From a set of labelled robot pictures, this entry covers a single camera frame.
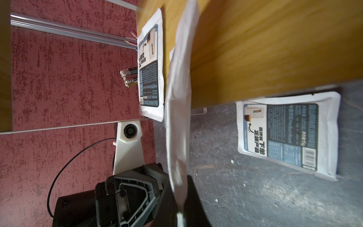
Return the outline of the wooden shelf with white frame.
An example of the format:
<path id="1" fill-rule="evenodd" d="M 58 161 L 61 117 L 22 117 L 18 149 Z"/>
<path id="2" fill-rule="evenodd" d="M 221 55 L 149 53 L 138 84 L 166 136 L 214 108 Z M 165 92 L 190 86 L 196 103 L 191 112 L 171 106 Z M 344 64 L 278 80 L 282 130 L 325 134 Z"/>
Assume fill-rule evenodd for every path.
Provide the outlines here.
<path id="1" fill-rule="evenodd" d="M 1 130 L 140 118 L 119 71 L 135 50 L 13 27 L 10 13 L 126 37 L 160 9 L 164 74 L 186 1 L 1 1 Z M 192 106 L 340 84 L 363 77 L 362 1 L 199 1 Z"/>

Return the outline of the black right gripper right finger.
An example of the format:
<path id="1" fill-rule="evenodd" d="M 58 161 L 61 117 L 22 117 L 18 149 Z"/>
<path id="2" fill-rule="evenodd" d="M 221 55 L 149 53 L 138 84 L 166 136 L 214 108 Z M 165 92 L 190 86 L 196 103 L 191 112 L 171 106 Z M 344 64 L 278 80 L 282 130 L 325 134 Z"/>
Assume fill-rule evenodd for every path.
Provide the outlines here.
<path id="1" fill-rule="evenodd" d="M 192 176 L 187 176 L 188 192 L 184 204 L 184 217 L 187 227 L 211 227 L 205 214 Z"/>

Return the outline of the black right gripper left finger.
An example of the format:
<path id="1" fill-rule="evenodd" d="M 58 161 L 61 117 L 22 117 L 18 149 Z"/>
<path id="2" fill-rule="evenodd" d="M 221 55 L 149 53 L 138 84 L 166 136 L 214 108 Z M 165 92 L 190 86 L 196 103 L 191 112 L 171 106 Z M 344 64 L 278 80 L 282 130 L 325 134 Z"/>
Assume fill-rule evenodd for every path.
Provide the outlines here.
<path id="1" fill-rule="evenodd" d="M 170 184 L 162 192 L 159 209 L 152 222 L 152 227 L 176 227 L 178 207 Z"/>

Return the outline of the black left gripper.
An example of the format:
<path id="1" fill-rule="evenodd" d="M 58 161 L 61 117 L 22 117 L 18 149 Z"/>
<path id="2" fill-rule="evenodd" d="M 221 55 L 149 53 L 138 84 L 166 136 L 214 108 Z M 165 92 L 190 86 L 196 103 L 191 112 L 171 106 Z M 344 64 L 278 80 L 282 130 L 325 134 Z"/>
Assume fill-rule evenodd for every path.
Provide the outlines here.
<path id="1" fill-rule="evenodd" d="M 126 170 L 98 183 L 95 192 L 58 198 L 52 226 L 143 227 L 156 217 L 168 184 L 160 163 Z"/>

